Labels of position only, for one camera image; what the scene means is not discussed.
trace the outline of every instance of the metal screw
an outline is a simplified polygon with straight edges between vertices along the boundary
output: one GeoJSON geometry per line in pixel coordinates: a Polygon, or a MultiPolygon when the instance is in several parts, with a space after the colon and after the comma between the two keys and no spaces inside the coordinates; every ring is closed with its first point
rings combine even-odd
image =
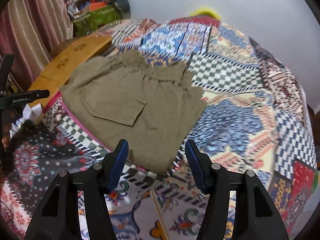
{"type": "Polygon", "coordinates": [[[248,170],[247,171],[248,176],[253,177],[255,175],[254,171],[248,170]]]}
{"type": "Polygon", "coordinates": [[[96,163],[95,165],[93,165],[93,168],[95,170],[100,170],[102,168],[102,164],[101,163],[96,163]]]}
{"type": "Polygon", "coordinates": [[[212,163],[211,168],[213,168],[214,170],[218,170],[220,169],[220,164],[219,163],[212,163]]]}
{"type": "Polygon", "coordinates": [[[60,175],[61,177],[66,176],[66,174],[67,174],[67,171],[66,171],[66,170],[62,170],[62,171],[59,172],[59,175],[60,175]]]}

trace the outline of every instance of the yellow object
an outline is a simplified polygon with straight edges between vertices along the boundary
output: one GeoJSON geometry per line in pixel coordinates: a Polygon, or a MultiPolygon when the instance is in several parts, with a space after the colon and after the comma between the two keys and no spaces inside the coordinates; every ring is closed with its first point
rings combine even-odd
{"type": "Polygon", "coordinates": [[[29,91],[48,89],[50,97],[36,100],[29,106],[41,103],[46,107],[51,98],[59,91],[59,88],[68,81],[73,70],[81,62],[103,52],[111,44],[111,40],[111,36],[88,36],[71,43],[44,68],[29,88],[29,91]]]}
{"type": "Polygon", "coordinates": [[[199,16],[199,15],[207,15],[217,20],[221,20],[220,15],[215,10],[207,6],[201,7],[190,14],[190,16],[199,16]]]}

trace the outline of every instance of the blue patterned fabric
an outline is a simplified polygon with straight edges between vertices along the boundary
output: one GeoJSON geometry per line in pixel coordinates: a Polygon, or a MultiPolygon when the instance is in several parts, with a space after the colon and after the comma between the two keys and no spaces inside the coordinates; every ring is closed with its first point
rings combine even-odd
{"type": "Polygon", "coordinates": [[[226,99],[217,105],[206,106],[196,125],[188,135],[199,149],[209,155],[224,152],[229,145],[231,151],[241,157],[249,143],[249,134],[263,129],[259,116],[253,107],[240,107],[226,99]]]}
{"type": "Polygon", "coordinates": [[[271,94],[265,92],[265,90],[256,91],[254,95],[258,98],[266,98],[267,106],[272,106],[274,103],[274,97],[271,94]]]}
{"type": "Polygon", "coordinates": [[[188,60],[192,52],[204,53],[207,49],[210,26],[200,23],[162,25],[142,39],[139,51],[149,55],[188,60]]]}
{"type": "Polygon", "coordinates": [[[225,23],[220,28],[211,28],[207,52],[234,64],[259,68],[249,37],[225,23]]]}
{"type": "Polygon", "coordinates": [[[271,173],[266,171],[258,171],[257,176],[261,180],[262,184],[266,187],[271,177],[271,173]]]}

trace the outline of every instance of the checkered fabric pattern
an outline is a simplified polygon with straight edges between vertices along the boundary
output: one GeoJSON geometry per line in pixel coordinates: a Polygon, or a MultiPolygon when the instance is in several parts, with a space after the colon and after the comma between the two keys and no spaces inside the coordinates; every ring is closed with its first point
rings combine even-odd
{"type": "Polygon", "coordinates": [[[164,177],[153,173],[151,171],[139,168],[130,162],[125,162],[123,168],[124,178],[128,179],[130,182],[140,181],[141,183],[135,183],[137,186],[142,189],[147,189],[154,187],[157,181],[163,181],[164,177]]]}
{"type": "Polygon", "coordinates": [[[74,143],[79,150],[90,153],[91,157],[94,157],[95,161],[100,162],[103,160],[104,156],[101,156],[100,153],[98,153],[95,150],[92,150],[92,148],[88,148],[84,146],[79,140],[75,139],[72,134],[70,134],[66,129],[64,129],[61,125],[58,125],[57,128],[61,131],[61,133],[72,143],[74,143]]]}
{"type": "Polygon", "coordinates": [[[81,143],[91,151],[97,152],[102,158],[110,152],[110,150],[88,136],[88,134],[82,130],[70,116],[66,115],[63,117],[59,125],[69,132],[78,143],[81,143]]]}
{"type": "Polygon", "coordinates": [[[276,109],[279,146],[276,152],[275,170],[289,179],[293,178],[294,158],[316,169],[316,153],[312,134],[305,130],[297,118],[276,109]]]}
{"type": "Polygon", "coordinates": [[[263,88],[259,69],[232,64],[209,54],[193,54],[188,70],[193,82],[208,84],[209,89],[238,91],[248,88],[263,88]]]}

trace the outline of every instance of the white wall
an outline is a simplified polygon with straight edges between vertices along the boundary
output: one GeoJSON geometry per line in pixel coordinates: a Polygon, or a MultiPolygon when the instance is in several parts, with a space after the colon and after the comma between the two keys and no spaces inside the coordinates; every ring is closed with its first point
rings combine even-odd
{"type": "Polygon", "coordinates": [[[164,23],[201,6],[250,35],[297,76],[308,104],[320,110],[320,26],[304,0],[129,0],[132,18],[164,23]]]}

